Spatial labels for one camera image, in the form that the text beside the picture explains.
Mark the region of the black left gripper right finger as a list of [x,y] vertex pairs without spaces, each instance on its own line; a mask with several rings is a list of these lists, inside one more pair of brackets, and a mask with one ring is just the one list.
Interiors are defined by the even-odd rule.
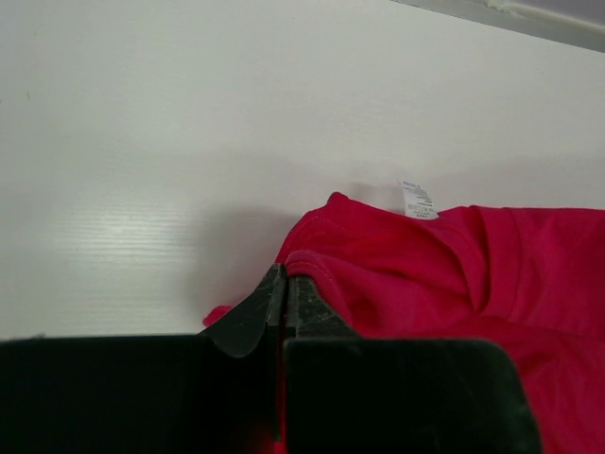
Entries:
[[517,370],[476,339],[367,339],[289,282],[283,435],[291,453],[538,453]]

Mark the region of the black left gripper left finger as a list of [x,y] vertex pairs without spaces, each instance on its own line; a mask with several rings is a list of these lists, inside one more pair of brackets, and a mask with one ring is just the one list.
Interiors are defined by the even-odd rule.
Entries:
[[5,453],[271,453],[285,271],[193,335],[1,344]]

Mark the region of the red t shirt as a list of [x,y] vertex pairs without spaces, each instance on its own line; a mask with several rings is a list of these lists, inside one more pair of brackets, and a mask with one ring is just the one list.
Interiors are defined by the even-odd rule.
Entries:
[[547,453],[604,449],[604,214],[456,207],[435,219],[335,193],[277,262],[370,338],[479,338],[517,366]]

